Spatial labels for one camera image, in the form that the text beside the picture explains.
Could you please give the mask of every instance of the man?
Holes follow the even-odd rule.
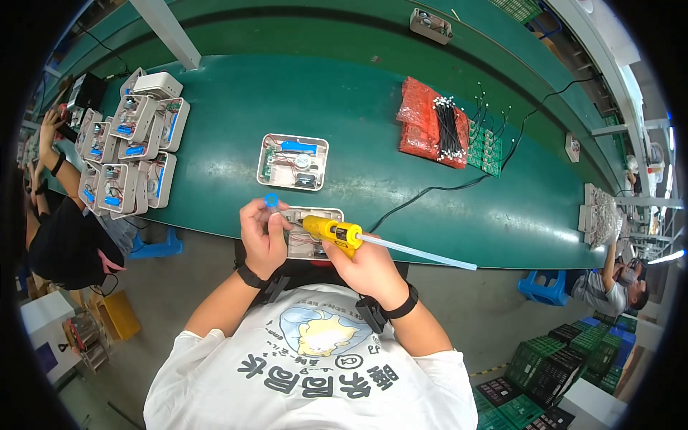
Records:
[[[124,266],[133,246],[136,226],[124,219],[97,217],[78,196],[81,173],[52,145],[55,131],[64,123],[51,108],[43,117],[39,138],[39,167],[33,173],[32,201],[38,216],[27,211],[26,247],[29,267],[38,276],[67,290],[101,286],[105,277]],[[51,213],[38,186],[41,170],[49,169],[67,191]]]
[[[340,285],[302,284],[246,312],[284,264],[292,226],[262,198],[239,217],[245,264],[175,339],[146,399],[148,429],[476,427],[463,355],[386,248],[364,243],[349,259],[325,241]],[[359,315],[360,294],[389,316],[382,334]]]
[[[610,316],[621,315],[626,308],[643,309],[649,296],[645,281],[639,281],[637,276],[633,277],[635,269],[632,273],[626,273],[625,264],[614,263],[615,255],[616,241],[613,241],[609,245],[604,268],[599,273],[592,270],[567,271],[564,283],[566,294]],[[628,282],[628,287],[614,280],[614,276],[619,271],[622,271],[620,277],[632,278]]]

